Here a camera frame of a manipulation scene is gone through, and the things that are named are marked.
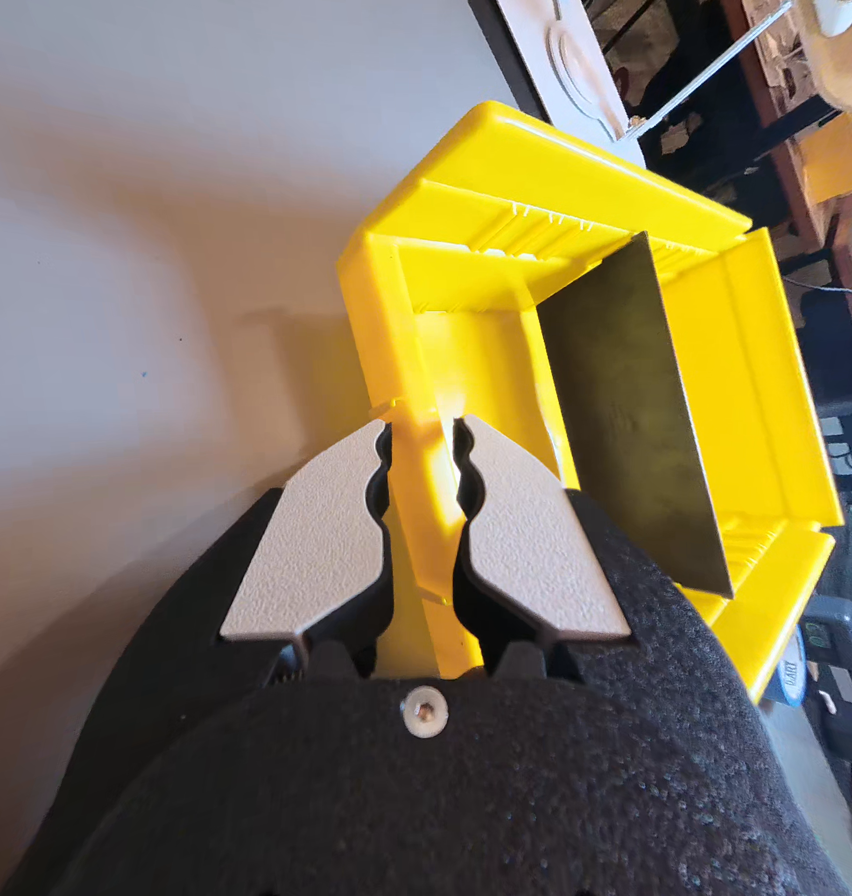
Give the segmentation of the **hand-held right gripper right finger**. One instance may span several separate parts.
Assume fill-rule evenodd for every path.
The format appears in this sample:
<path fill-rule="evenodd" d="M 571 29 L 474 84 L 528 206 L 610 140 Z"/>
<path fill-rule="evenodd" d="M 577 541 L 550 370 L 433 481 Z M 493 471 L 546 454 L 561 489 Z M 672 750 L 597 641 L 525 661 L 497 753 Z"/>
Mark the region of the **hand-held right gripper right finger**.
<path fill-rule="evenodd" d="M 475 415 L 454 420 L 465 525 L 454 611 L 482 642 L 542 648 L 632 636 L 560 479 Z"/>

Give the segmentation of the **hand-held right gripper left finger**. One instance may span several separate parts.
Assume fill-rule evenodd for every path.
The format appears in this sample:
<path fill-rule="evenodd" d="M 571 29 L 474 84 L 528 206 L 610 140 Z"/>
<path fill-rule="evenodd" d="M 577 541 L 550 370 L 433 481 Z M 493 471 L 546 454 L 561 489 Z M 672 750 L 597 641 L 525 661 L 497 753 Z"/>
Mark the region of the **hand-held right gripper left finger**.
<path fill-rule="evenodd" d="M 387 630 L 391 435 L 373 420 L 288 480 L 222 622 L 224 640 L 364 648 Z"/>

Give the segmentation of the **black bin divider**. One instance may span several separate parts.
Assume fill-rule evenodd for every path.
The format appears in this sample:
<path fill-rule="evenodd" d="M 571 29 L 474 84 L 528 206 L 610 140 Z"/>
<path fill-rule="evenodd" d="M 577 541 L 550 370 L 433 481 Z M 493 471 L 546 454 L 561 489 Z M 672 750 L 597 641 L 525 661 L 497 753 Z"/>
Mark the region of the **black bin divider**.
<path fill-rule="evenodd" d="M 678 585 L 733 599 L 649 235 L 536 311 L 580 490 Z"/>

